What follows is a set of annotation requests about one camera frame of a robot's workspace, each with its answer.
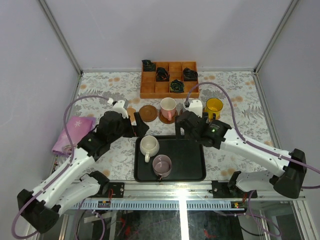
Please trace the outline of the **brown wooden coaster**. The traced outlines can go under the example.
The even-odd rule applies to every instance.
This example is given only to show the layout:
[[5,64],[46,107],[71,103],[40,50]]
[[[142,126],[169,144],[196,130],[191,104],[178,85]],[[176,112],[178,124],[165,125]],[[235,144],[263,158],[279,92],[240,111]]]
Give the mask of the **brown wooden coaster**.
[[169,113],[168,116],[171,117],[171,120],[167,119],[161,110],[159,110],[158,112],[158,118],[160,119],[160,121],[164,124],[173,124],[175,122],[175,118],[179,115],[177,110],[174,112],[174,114],[172,114],[171,111],[166,111],[165,113]]
[[152,105],[144,105],[138,112],[141,119],[147,123],[154,121],[158,116],[157,108]]

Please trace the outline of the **pink ceramic cup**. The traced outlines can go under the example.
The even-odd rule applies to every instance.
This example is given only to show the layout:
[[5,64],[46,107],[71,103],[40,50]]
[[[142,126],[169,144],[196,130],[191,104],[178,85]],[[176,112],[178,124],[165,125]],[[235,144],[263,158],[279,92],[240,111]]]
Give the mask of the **pink ceramic cup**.
[[171,97],[163,98],[160,101],[160,110],[164,118],[171,121],[176,112],[176,101]]

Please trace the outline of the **yellow ceramic cup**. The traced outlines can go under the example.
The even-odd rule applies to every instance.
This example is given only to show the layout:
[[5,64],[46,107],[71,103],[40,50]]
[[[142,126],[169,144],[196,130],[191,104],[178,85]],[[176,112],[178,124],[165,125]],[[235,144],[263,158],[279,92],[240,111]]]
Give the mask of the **yellow ceramic cup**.
[[218,98],[210,98],[205,103],[204,111],[208,113],[208,119],[218,120],[220,118],[221,110],[223,109],[223,102]]

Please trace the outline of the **white ceramic cup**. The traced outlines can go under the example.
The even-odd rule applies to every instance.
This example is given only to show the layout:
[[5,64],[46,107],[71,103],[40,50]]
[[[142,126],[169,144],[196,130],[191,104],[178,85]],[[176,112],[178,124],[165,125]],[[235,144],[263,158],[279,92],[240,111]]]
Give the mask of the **white ceramic cup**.
[[139,149],[144,155],[144,161],[148,163],[159,152],[160,144],[154,136],[147,135],[141,139]]

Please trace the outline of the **purple ceramic cup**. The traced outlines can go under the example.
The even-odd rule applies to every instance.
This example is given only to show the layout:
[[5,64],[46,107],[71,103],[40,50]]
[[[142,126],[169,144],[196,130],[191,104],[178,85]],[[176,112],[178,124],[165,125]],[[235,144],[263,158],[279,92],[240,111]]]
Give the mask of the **purple ceramic cup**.
[[157,155],[152,161],[152,169],[157,177],[157,181],[161,182],[170,175],[172,171],[172,160],[167,155]]

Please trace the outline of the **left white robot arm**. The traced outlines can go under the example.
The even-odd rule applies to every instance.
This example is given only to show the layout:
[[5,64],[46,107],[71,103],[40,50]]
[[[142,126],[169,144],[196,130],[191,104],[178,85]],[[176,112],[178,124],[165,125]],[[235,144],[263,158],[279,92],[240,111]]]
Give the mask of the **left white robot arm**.
[[29,191],[17,195],[18,217],[23,217],[37,233],[48,232],[60,216],[80,201],[91,197],[105,197],[110,192],[110,180],[100,171],[73,184],[76,177],[110,150],[121,137],[143,137],[149,130],[138,112],[132,125],[124,100],[115,101],[99,123],[90,130],[72,150],[67,160],[45,181]]

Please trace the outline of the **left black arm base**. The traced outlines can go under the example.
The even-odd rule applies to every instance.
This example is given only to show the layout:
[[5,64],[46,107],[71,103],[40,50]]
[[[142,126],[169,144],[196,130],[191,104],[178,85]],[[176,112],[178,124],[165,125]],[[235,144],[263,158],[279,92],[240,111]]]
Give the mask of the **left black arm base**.
[[90,198],[123,198],[125,191],[124,182],[110,182],[110,180],[100,171],[93,171],[91,173],[83,174],[79,180],[84,183],[86,179],[95,179],[99,184],[99,190],[94,195],[90,195]]

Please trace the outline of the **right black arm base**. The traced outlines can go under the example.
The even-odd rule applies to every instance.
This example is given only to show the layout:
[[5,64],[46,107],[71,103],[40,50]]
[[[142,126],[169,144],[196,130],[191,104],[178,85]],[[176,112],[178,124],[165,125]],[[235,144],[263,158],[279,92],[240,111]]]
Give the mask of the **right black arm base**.
[[236,186],[236,180],[241,173],[241,171],[235,171],[229,182],[212,180],[211,189],[208,192],[218,199],[243,199],[245,196],[248,197],[250,191],[242,191]]

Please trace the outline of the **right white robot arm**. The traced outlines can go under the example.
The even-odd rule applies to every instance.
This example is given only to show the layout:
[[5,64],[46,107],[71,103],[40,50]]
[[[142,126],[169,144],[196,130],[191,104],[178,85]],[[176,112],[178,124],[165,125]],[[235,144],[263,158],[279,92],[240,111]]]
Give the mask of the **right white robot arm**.
[[289,152],[265,145],[249,137],[241,136],[238,130],[220,120],[208,120],[193,111],[185,110],[175,119],[175,135],[193,140],[205,147],[212,147],[238,154],[265,168],[260,172],[233,173],[228,192],[240,197],[245,192],[273,188],[278,194],[297,199],[307,173],[305,153],[295,148]]

